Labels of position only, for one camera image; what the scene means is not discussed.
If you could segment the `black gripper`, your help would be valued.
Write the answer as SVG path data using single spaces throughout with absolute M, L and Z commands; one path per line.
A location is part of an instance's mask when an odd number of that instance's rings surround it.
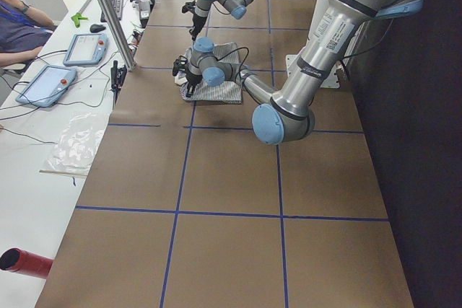
M 199 75 L 194 74 L 188 67 L 188 59 L 185 56 L 178 56 L 173 62 L 172 74 L 174 82 L 180 86 L 187 84 L 186 97 L 190 98 L 199 84 Z
M 193 26 L 189 30 L 192 41 L 195 41 L 198 34 L 206 24 L 206 10 L 199 8 L 195 1 L 186 2 L 182 7 L 182 13 L 190 12 L 193 14 Z

